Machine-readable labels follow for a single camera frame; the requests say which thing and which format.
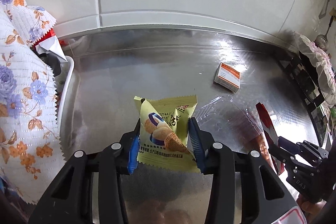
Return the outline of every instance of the silver screw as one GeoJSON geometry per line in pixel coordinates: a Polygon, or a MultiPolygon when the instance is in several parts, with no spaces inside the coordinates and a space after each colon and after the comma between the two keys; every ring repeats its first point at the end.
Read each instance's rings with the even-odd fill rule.
{"type": "Polygon", "coordinates": [[[78,150],[78,151],[75,152],[75,157],[76,158],[80,158],[83,155],[84,155],[84,152],[82,150],[78,150]]]}
{"type": "Polygon", "coordinates": [[[216,149],[222,149],[223,148],[223,145],[221,143],[213,143],[212,144],[213,148],[216,148],[216,149]]]}
{"type": "Polygon", "coordinates": [[[113,150],[118,150],[118,149],[121,148],[121,144],[120,143],[114,143],[114,144],[111,145],[111,148],[113,150]]]}
{"type": "Polygon", "coordinates": [[[251,151],[251,156],[255,157],[255,158],[258,158],[260,156],[260,153],[258,151],[256,151],[256,150],[252,150],[251,151]]]}

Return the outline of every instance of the stainless steel countertop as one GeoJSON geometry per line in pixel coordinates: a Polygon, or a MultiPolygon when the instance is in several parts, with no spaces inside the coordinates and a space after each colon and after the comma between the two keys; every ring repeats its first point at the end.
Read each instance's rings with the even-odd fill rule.
{"type": "MultiPolygon", "coordinates": [[[[233,96],[246,106],[256,121],[260,123],[255,105],[261,102],[269,111],[279,136],[293,142],[308,140],[318,144],[299,95],[267,54],[281,52],[280,48],[196,30],[137,29],[75,40],[70,46],[75,61],[74,77],[80,82],[76,97],[75,84],[67,95],[68,111],[61,126],[66,158],[78,149],[86,153],[101,151],[118,141],[123,133],[133,130],[139,118],[133,102],[135,95],[161,99],[196,94],[197,110],[218,95],[232,94],[213,82],[221,61],[241,72],[241,88],[233,96]]],[[[231,145],[231,149],[244,150],[239,143],[231,145]]],[[[122,177],[130,224],[140,222],[132,218],[138,208],[143,210],[143,217],[149,217],[156,208],[153,204],[157,203],[164,211],[185,210],[193,224],[203,224],[211,183],[211,176],[139,164],[133,175],[122,177]]],[[[238,174],[236,192],[235,223],[240,223],[238,174]]],[[[96,184],[93,203],[95,223],[98,223],[96,184]]]]}

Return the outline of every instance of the orange packaging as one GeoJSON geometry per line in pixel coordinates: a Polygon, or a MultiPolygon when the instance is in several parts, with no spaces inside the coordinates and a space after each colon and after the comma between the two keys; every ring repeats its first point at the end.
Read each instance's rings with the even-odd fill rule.
{"type": "Polygon", "coordinates": [[[221,62],[214,81],[233,92],[237,92],[240,88],[240,72],[221,62]]]}

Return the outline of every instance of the yellow snack wrapper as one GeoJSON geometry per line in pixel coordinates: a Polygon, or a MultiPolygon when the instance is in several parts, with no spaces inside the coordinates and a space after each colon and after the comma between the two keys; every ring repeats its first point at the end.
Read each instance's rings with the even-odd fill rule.
{"type": "Polygon", "coordinates": [[[194,154],[186,147],[188,120],[197,96],[161,100],[134,97],[140,113],[140,150],[137,160],[175,171],[199,172],[194,154]]]}

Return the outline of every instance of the orange and white box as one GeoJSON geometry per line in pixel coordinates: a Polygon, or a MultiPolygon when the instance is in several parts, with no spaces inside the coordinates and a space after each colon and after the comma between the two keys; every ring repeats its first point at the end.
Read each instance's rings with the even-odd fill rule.
{"type": "Polygon", "coordinates": [[[214,81],[233,92],[237,92],[240,88],[240,72],[224,63],[220,63],[214,81]]]}

